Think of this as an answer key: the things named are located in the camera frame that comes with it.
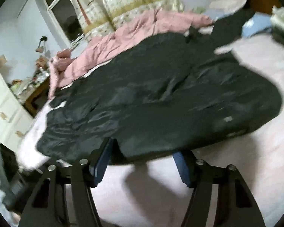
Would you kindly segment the black puffer jacket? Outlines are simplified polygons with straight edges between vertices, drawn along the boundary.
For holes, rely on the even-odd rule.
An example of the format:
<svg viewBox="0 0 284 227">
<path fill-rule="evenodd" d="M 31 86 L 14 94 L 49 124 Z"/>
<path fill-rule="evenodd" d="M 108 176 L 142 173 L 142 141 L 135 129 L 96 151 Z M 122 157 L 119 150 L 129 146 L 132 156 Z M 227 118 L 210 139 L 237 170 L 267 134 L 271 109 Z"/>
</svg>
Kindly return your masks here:
<svg viewBox="0 0 284 227">
<path fill-rule="evenodd" d="M 151 36 L 87 77 L 59 90 L 36 148 L 74 163 L 117 140 L 115 163 L 166 156 L 251 133 L 277 117 L 282 96 L 231 52 L 253 12 L 241 9 L 215 22 L 209 35 Z"/>
</svg>

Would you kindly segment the pink bed sheet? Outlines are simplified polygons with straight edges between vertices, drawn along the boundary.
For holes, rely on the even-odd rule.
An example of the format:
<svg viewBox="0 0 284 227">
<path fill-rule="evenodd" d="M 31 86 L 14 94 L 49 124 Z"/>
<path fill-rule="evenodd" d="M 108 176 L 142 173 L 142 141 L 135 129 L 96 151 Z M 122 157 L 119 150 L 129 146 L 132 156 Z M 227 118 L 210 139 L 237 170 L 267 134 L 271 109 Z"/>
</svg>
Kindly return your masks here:
<svg viewBox="0 0 284 227">
<path fill-rule="evenodd" d="M 251 133 L 280 113 L 278 88 L 215 49 L 238 33 L 151 36 L 51 102 L 37 150 L 49 156 L 20 226 L 137 226 L 134 203 L 163 224 L 205 226 L 218 186 L 215 226 L 263 226 L 234 165 L 212 166 L 194 149 Z"/>
</svg>

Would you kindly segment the white drawer cabinet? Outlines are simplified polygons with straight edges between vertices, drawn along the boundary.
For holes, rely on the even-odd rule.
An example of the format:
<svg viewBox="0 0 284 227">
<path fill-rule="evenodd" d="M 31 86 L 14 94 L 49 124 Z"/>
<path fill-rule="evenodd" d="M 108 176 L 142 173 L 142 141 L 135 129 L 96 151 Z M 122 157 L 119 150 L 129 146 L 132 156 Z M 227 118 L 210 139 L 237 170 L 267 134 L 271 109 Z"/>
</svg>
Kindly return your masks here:
<svg viewBox="0 0 284 227">
<path fill-rule="evenodd" d="M 32 122 L 0 74 L 0 144 L 16 153 Z"/>
</svg>

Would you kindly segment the cluttered wooden desk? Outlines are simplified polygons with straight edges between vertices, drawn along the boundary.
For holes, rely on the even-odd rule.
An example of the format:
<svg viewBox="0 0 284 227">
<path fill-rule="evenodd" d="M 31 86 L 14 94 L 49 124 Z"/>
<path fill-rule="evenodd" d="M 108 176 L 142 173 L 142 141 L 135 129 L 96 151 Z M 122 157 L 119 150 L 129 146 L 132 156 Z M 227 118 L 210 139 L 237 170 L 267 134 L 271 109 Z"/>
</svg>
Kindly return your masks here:
<svg viewBox="0 0 284 227">
<path fill-rule="evenodd" d="M 27 112 L 29 112 L 32 117 L 35 117 L 38 111 L 43 107 L 43 104 L 39 105 L 36 101 L 43 96 L 45 97 L 45 101 L 47 101 L 49 85 L 50 73 L 48 58 L 41 55 L 36 60 L 36 71 L 34 75 L 25 80 L 13 80 L 10 89 Z"/>
</svg>

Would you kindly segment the dark folded garment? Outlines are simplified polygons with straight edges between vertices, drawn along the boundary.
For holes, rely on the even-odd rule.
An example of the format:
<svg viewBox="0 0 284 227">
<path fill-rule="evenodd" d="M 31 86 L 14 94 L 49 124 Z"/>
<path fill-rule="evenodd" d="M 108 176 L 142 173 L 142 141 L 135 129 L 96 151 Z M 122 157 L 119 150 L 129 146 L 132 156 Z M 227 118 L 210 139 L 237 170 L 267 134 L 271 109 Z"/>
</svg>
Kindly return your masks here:
<svg viewBox="0 0 284 227">
<path fill-rule="evenodd" d="M 278 29 L 277 27 L 273 27 L 271 31 L 273 39 L 284 45 L 284 31 Z"/>
</svg>

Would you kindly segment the blue daisy pillow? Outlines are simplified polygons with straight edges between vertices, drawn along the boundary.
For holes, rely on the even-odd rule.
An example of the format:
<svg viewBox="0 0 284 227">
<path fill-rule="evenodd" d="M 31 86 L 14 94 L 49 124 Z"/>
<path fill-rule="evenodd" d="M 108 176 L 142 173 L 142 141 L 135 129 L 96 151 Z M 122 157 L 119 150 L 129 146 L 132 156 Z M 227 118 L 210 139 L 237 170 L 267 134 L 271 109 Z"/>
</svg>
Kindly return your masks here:
<svg viewBox="0 0 284 227">
<path fill-rule="evenodd" d="M 213 21 L 222 19 L 233 15 L 233 12 L 224 12 L 222 10 L 208 9 L 204 12 L 204 15 L 209 16 Z M 252 18 L 242 26 L 241 37 L 250 38 L 260 33 L 270 33 L 272 30 L 272 23 L 270 21 L 271 16 L 265 13 L 256 12 Z"/>
</svg>

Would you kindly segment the cream folded garment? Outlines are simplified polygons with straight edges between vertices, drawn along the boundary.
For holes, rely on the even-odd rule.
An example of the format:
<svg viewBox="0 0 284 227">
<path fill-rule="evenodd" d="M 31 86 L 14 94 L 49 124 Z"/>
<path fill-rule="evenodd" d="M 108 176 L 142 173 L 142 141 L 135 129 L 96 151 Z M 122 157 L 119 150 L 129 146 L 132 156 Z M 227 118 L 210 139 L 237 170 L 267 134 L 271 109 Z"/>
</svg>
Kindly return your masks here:
<svg viewBox="0 0 284 227">
<path fill-rule="evenodd" d="M 284 7 L 277 8 L 273 6 L 270 21 L 273 26 L 284 30 Z"/>
</svg>

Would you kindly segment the tree print curtain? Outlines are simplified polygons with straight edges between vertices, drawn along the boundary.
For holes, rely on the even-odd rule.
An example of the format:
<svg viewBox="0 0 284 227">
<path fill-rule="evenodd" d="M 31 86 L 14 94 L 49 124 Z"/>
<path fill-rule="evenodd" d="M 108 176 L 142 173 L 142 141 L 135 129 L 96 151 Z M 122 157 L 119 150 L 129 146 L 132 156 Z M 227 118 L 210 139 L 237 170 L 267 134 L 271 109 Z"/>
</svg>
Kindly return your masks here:
<svg viewBox="0 0 284 227">
<path fill-rule="evenodd" d="M 86 40 L 113 33 L 147 10 L 183 11 L 181 0 L 71 0 Z"/>
</svg>

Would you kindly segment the wall desk lamp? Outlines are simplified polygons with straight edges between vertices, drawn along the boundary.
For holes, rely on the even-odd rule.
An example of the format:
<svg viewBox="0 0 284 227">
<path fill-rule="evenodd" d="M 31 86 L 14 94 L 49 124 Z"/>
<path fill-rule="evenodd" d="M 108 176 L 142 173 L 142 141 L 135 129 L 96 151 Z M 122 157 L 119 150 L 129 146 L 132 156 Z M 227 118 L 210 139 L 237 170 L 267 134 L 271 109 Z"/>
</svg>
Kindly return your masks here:
<svg viewBox="0 0 284 227">
<path fill-rule="evenodd" d="M 47 40 L 48 38 L 46 36 L 42 36 L 41 39 L 39 40 L 38 47 L 35 49 L 35 51 L 42 54 L 44 52 L 44 46 Z"/>
</svg>

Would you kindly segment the window with white frame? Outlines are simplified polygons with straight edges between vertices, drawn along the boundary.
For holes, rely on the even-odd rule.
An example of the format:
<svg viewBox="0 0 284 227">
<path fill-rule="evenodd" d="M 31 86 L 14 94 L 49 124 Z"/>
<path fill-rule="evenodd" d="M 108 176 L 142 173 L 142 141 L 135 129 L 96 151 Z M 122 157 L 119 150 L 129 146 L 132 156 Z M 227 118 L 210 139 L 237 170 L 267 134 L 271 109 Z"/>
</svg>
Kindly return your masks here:
<svg viewBox="0 0 284 227">
<path fill-rule="evenodd" d="M 35 1 L 48 29 L 62 49 L 75 49 L 84 42 L 72 0 Z"/>
</svg>

